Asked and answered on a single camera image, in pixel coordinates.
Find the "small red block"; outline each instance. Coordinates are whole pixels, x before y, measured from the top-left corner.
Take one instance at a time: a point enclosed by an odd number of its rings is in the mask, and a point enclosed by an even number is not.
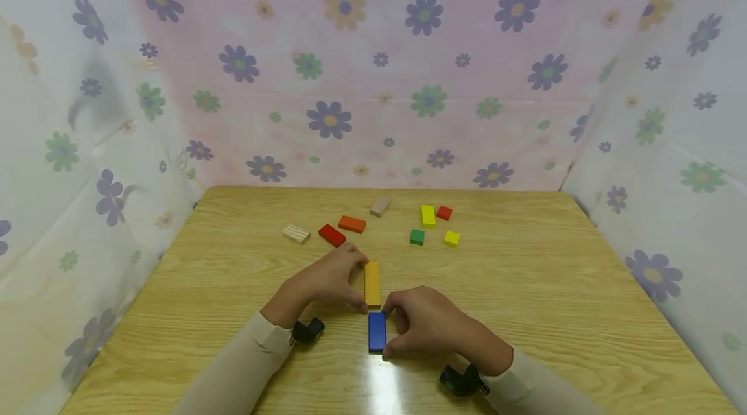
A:
[[[324,224],[324,227],[319,229],[319,236],[330,242],[335,248],[347,240],[342,233],[329,224]]]
[[[436,217],[439,219],[449,220],[451,218],[452,210],[449,209],[446,206],[441,206],[438,208],[438,212],[436,213]]]

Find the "table surface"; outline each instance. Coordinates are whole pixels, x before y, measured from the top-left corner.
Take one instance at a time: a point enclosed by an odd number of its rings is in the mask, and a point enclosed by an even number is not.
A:
[[[379,195],[392,199],[381,219],[368,213]],[[454,213],[417,246],[422,204]],[[279,284],[329,251],[316,231],[342,214],[367,220],[345,234],[380,262],[383,296],[439,289],[610,414],[736,413],[568,195],[236,186],[207,191],[62,414],[170,413]],[[309,242],[282,237],[288,223]],[[328,303],[302,320],[314,316],[325,333],[296,345],[256,414],[492,413],[442,389],[443,357],[384,362],[368,354],[365,316]]]

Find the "wooden block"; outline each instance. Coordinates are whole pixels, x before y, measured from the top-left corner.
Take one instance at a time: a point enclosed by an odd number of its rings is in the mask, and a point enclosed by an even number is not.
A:
[[[387,198],[386,196],[379,196],[379,199],[375,200],[375,203],[373,203],[373,206],[369,212],[376,217],[381,217],[381,215],[388,207],[389,198]]]
[[[452,210],[449,209],[446,206],[441,206],[438,208],[438,212],[436,213],[436,217],[439,219],[449,220],[451,218]]]
[[[319,229],[319,236],[330,242],[335,248],[347,240],[342,233],[329,224],[324,224],[324,227]]]
[[[446,236],[444,237],[444,244],[448,244],[451,248],[456,248],[459,244],[459,239],[462,238],[458,233],[446,230]]]
[[[286,225],[286,227],[282,229],[282,234],[298,244],[304,244],[311,238],[309,232],[301,230],[293,224]]]
[[[369,261],[363,269],[364,292],[366,303],[369,307],[381,306],[381,279],[379,278],[379,262]]]
[[[365,220],[356,219],[355,217],[349,217],[349,215],[343,215],[337,226],[355,233],[363,233],[363,230],[366,229],[366,222]]]
[[[421,212],[423,213],[423,227],[424,228],[436,227],[436,212],[434,212],[433,206],[423,205],[421,207]]]

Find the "sleeve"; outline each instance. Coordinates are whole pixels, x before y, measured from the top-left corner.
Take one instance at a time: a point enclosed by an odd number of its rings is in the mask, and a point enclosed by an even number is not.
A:
[[[501,415],[604,414],[574,386],[516,347],[509,370],[480,379],[490,389],[486,399]]]
[[[246,415],[292,348],[291,330],[257,312],[179,400],[172,415]]]

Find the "striped wooden block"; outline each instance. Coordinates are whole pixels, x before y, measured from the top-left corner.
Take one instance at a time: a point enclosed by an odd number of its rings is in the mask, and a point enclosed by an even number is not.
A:
[[[298,244],[304,244],[311,238],[311,234],[305,230],[297,228],[294,224],[288,224],[282,229],[282,234]]]

